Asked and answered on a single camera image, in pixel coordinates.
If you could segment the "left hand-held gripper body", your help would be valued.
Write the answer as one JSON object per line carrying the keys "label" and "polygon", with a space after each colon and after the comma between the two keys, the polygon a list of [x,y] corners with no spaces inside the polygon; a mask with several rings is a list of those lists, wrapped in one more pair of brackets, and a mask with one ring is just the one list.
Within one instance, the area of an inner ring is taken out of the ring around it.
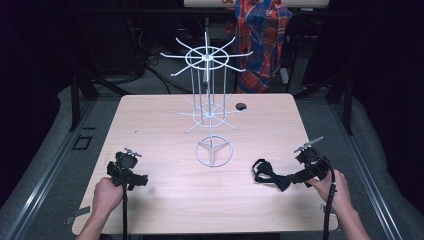
{"label": "left hand-held gripper body", "polygon": [[128,186],[128,184],[135,183],[133,176],[137,174],[132,169],[138,163],[137,157],[139,156],[140,154],[129,148],[115,154],[115,161],[110,161],[107,165],[107,174],[115,186]]}

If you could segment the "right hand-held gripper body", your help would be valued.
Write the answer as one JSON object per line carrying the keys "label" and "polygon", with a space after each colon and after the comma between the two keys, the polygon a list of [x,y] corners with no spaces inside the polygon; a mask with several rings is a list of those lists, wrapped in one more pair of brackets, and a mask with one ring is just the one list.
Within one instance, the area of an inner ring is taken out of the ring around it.
{"label": "right hand-held gripper body", "polygon": [[313,144],[321,141],[323,137],[310,140],[304,143],[295,150],[298,153],[296,157],[300,164],[304,165],[304,169],[309,172],[309,180],[318,177],[320,180],[327,176],[330,169],[330,164],[324,156],[320,156],[317,151],[312,147]]}

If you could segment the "black bow tie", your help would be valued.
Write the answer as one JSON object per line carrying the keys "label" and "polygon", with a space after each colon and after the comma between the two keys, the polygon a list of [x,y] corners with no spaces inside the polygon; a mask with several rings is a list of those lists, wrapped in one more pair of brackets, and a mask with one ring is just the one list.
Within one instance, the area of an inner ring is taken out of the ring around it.
{"label": "black bow tie", "polygon": [[287,176],[278,175],[273,171],[273,167],[270,162],[265,159],[258,159],[252,166],[254,174],[254,180],[258,183],[273,183],[282,192],[284,192],[290,185],[291,182]]}

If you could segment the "person's left hand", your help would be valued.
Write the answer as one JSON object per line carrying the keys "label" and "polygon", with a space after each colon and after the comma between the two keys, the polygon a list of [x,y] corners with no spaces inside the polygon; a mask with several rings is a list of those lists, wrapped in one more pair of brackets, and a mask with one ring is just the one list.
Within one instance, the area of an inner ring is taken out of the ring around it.
{"label": "person's left hand", "polygon": [[115,186],[110,178],[102,178],[95,186],[93,213],[109,215],[122,201],[123,189]]}

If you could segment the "grey tape strip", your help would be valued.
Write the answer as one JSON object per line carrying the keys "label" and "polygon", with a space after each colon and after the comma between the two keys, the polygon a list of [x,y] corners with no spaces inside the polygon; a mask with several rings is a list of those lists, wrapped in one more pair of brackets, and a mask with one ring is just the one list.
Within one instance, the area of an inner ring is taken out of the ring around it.
{"label": "grey tape strip", "polygon": [[64,224],[65,225],[70,225],[70,224],[72,224],[75,221],[75,219],[77,217],[82,216],[82,215],[85,215],[85,214],[88,214],[89,212],[90,212],[90,207],[89,206],[86,206],[86,207],[83,207],[81,209],[78,209],[71,216],[68,216],[68,217],[65,218]]}

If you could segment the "red blue plaid cloth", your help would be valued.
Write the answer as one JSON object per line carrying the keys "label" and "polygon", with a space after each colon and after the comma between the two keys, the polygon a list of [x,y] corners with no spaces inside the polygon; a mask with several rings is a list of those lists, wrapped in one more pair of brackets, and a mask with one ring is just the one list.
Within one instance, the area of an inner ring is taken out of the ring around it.
{"label": "red blue plaid cloth", "polygon": [[235,50],[249,53],[238,65],[244,72],[237,93],[264,93],[281,69],[286,27],[292,17],[283,0],[236,0]]}

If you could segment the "metal floor rail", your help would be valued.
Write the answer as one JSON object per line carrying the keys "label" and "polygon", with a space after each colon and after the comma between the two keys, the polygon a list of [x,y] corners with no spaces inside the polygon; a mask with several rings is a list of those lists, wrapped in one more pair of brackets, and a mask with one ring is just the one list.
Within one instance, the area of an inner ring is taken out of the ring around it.
{"label": "metal floor rail", "polygon": [[369,170],[365,158],[357,144],[354,135],[350,135],[345,128],[342,117],[342,110],[336,105],[329,106],[333,117],[337,123],[339,131],[341,132],[344,140],[347,142],[350,151],[353,154],[353,165],[355,171],[361,179],[362,185],[368,195],[370,203],[374,209],[376,216],[385,232],[388,240],[404,240],[402,234],[394,221],[393,215],[390,213],[389,207],[383,198],[374,177]]}
{"label": "metal floor rail", "polygon": [[96,118],[112,108],[100,102],[83,105],[82,120],[68,130],[66,107],[0,209],[0,240],[74,240],[72,224],[98,157],[107,126]]}

